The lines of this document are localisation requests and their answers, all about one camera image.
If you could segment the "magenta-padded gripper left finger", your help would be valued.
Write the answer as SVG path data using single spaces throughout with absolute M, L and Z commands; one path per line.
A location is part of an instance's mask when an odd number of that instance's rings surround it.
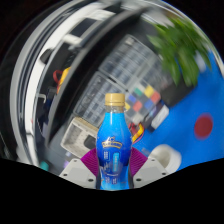
M 72 159 L 60 177 L 84 188 L 99 189 L 100 167 L 96 149 L 90 150 L 81 159 Z

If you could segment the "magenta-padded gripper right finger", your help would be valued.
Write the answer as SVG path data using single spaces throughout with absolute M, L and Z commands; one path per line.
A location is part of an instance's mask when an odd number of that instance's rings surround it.
M 167 174 L 157 159 L 146 157 L 135 148 L 131 150 L 128 168 L 128 184 L 131 189 L 146 186 Z

